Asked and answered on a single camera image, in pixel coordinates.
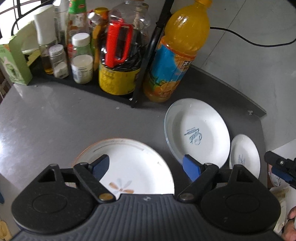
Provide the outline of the person's right hand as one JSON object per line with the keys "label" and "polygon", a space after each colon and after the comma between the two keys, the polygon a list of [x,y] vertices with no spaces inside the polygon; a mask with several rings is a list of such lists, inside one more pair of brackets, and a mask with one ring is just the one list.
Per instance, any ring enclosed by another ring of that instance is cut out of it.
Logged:
{"label": "person's right hand", "polygon": [[285,241],[296,240],[295,216],[296,216],[296,207],[293,207],[287,215],[287,223],[284,226],[281,234],[281,238]]}

